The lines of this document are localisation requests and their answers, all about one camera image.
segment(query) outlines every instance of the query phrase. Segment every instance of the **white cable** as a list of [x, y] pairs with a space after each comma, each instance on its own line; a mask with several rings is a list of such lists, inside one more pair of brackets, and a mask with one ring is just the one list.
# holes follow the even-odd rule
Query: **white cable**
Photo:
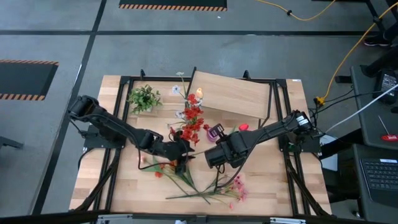
[[362, 107], [362, 109], [360, 109], [359, 111], [355, 112], [354, 114], [352, 114], [351, 116], [349, 116], [348, 118], [340, 121], [339, 123], [333, 125], [331, 128], [329, 128], [325, 133], [328, 133], [330, 130], [332, 130], [333, 128], [339, 126], [341, 123], [346, 122], [347, 120], [351, 119], [353, 116], [359, 114], [360, 112], [362, 112], [362, 110], [365, 110], [368, 106], [370, 106], [372, 103], [376, 102], [378, 99], [382, 98], [385, 94], [389, 93], [390, 91], [392, 91], [393, 89], [397, 88], [398, 84], [396, 84], [395, 86], [393, 86], [391, 89], [387, 90], [386, 92], [384, 92], [383, 94], [381, 94], [380, 96], [378, 96], [376, 99], [372, 100], [372, 102], [368, 103], [366, 106]]

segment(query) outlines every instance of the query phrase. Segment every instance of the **gray floor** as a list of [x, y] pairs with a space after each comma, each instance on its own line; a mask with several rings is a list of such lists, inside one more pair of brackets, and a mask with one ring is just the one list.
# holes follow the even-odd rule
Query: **gray floor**
[[[100, 0], [0, 2], [0, 30], [91, 30]], [[379, 13], [387, 8], [373, 1]], [[278, 1], [300, 17], [309, 17], [328, 3], [311, 0]], [[132, 11], [118, 9], [108, 0], [99, 30], [366, 30], [372, 18], [361, 3], [338, 2], [313, 22], [289, 18], [274, 7], [252, 0], [228, 0], [227, 12]], [[385, 25], [393, 23], [387, 16]], [[56, 60], [60, 66], [43, 102], [0, 101], [0, 135], [24, 142], [24, 150], [0, 150], [0, 217], [26, 215], [34, 203], [52, 144], [60, 126], [78, 73], [87, 35], [0, 35], [0, 58]], [[309, 106], [322, 96], [327, 84], [359, 37], [251, 36], [251, 35], [101, 35], [96, 36], [79, 94], [96, 96], [103, 75], [170, 76], [199, 70], [228, 77], [298, 78], [303, 81]], [[360, 45], [343, 65], [372, 62], [383, 49]], [[350, 89], [333, 84], [330, 97]], [[356, 111], [354, 101], [338, 104], [320, 114], [319, 127], [332, 124]], [[358, 119], [331, 133], [342, 136], [359, 126]], [[69, 128], [43, 208], [44, 213], [68, 210], [83, 140]], [[349, 207], [332, 206], [339, 217], [350, 217]]]

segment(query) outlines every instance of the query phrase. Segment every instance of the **wooden tabletop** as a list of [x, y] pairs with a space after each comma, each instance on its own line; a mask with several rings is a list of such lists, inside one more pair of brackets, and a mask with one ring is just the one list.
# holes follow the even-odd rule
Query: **wooden tabletop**
[[[112, 112], [118, 92], [120, 76], [104, 76], [98, 100], [102, 107]], [[167, 123], [180, 121], [175, 117], [175, 111], [183, 110], [184, 101], [180, 95], [172, 93], [172, 86], [181, 85], [180, 82], [141, 82], [135, 81], [133, 88], [149, 84], [155, 90], [159, 90], [163, 106], [158, 106], [150, 113], [142, 113], [139, 116], [129, 114], [127, 123], [135, 128], [151, 129], [167, 136], [169, 130]], [[269, 89], [268, 84], [264, 86], [264, 92]], [[292, 109], [305, 111], [307, 114], [307, 103], [300, 80], [287, 80], [290, 104]], [[127, 87], [124, 88], [121, 110], [123, 110]], [[282, 111], [286, 115], [283, 98], [281, 99]], [[271, 116], [267, 124], [277, 121], [275, 100], [272, 99]], [[221, 123], [225, 133], [229, 133], [235, 125], [247, 123], [249, 129], [256, 129], [258, 119], [220, 111], [213, 108], [204, 108], [202, 117], [210, 126]], [[214, 146], [214, 143], [206, 139], [204, 131], [199, 133], [201, 141], [196, 147], [196, 152], [202, 152]], [[93, 190], [100, 175], [104, 149], [94, 149], [81, 162], [77, 175], [75, 189], [73, 191], [70, 208], [79, 206], [87, 195]], [[301, 154], [305, 183], [315, 200], [324, 210], [331, 213], [325, 183], [322, 175], [320, 162], [311, 154]], [[206, 163], [204, 154], [199, 154], [196, 159], [189, 163], [192, 177], [199, 190], [213, 181], [216, 175], [215, 169], [210, 169]], [[235, 172], [226, 165], [226, 173], [232, 176]], [[245, 202], [237, 202], [233, 198], [217, 197], [226, 203], [233, 202], [234, 209], [230, 209], [223, 203], [210, 199], [208, 205], [202, 198], [180, 198], [167, 200], [166, 197], [181, 195], [182, 192], [168, 178], [155, 177], [153, 172], [142, 172], [137, 168], [137, 149], [127, 142], [122, 150], [119, 169], [116, 179], [114, 196], [112, 201], [112, 212], [126, 213], [170, 213], [170, 214], [207, 214], [207, 215], [254, 215], [254, 216], [291, 216], [292, 209], [289, 198], [289, 188], [283, 155], [279, 151], [277, 139], [271, 139], [256, 146], [251, 156], [245, 163], [241, 177], [249, 191]], [[192, 190], [181, 184], [189, 192]], [[100, 208], [104, 208], [108, 186], [104, 187]], [[296, 186], [296, 195], [299, 211], [303, 212], [300, 191]]]

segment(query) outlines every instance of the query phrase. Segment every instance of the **yellow cable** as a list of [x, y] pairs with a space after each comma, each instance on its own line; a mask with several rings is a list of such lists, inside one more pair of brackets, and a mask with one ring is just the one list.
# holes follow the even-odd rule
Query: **yellow cable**
[[[389, 12], [393, 7], [395, 7], [396, 5], [398, 5], [398, 2], [393, 4], [390, 8], [388, 8], [387, 10], [385, 10], [380, 16], [379, 19], [381, 19], [384, 15], [386, 15], [387, 12]], [[316, 99], [318, 101], [319, 105], [323, 105], [325, 104], [325, 99], [328, 97], [329, 92], [330, 92], [330, 87], [331, 84], [333, 83], [333, 79], [335, 78], [337, 72], [339, 71], [339, 69], [341, 68], [341, 66], [344, 64], [345, 60], [348, 58], [348, 56], [354, 51], [354, 49], [359, 45], [359, 43], [365, 38], [366, 34], [369, 33], [369, 31], [376, 25], [376, 23], [373, 23], [369, 29], [362, 35], [362, 37], [360, 38], [360, 40], [354, 45], [354, 47], [348, 52], [348, 54], [344, 57], [343, 61], [341, 61], [341, 63], [339, 64], [339, 66], [337, 67], [335, 73], [333, 74], [333, 76], [331, 77], [331, 80], [329, 82], [329, 86], [328, 86], [328, 90], [325, 94], [325, 96], [323, 97], [319, 97], [317, 96]]]
[[[282, 7], [282, 6], [278, 5], [278, 4], [275, 4], [275, 3], [271, 3], [271, 2], [267, 2], [267, 1], [262, 1], [262, 0], [256, 0], [256, 1], [262, 2], [262, 3], [266, 3], [266, 4], [271, 5], [271, 6], [278, 7], [279, 9], [281, 9], [281, 10], [283, 10], [283, 11], [285, 11], [285, 12], [288, 12], [288, 11], [289, 11], [289, 10], [285, 9], [284, 7]], [[311, 18], [308, 18], [308, 19], [301, 19], [301, 18], [295, 16], [293, 13], [290, 13], [290, 15], [293, 16], [294, 18], [300, 20], [300, 21], [310, 21], [310, 20], [315, 19], [316, 17], [320, 16], [322, 13], [324, 13], [333, 3], [335, 3], [335, 1], [336, 1], [336, 0], [333, 0], [324, 10], [322, 10], [322, 11], [319, 12], [317, 15], [315, 15], [315, 16], [313, 16], [313, 17], [311, 17]]]

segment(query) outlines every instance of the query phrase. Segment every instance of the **orange striped border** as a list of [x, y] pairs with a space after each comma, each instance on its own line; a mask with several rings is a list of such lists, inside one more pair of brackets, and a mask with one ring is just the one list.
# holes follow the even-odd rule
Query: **orange striped border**
[[120, 4], [120, 9], [158, 9], [158, 10], [184, 10], [184, 11], [217, 11], [225, 12], [226, 7], [210, 6], [163, 6], [163, 5], [144, 5], [144, 4]]
[[8, 94], [0, 93], [0, 100], [30, 100], [30, 101], [42, 101], [44, 95], [28, 95], [28, 94]]
[[0, 59], [0, 63], [36, 63], [36, 64], [46, 64], [46, 65], [60, 65], [59, 62], [41, 61], [41, 60], [6, 60], [6, 59]]

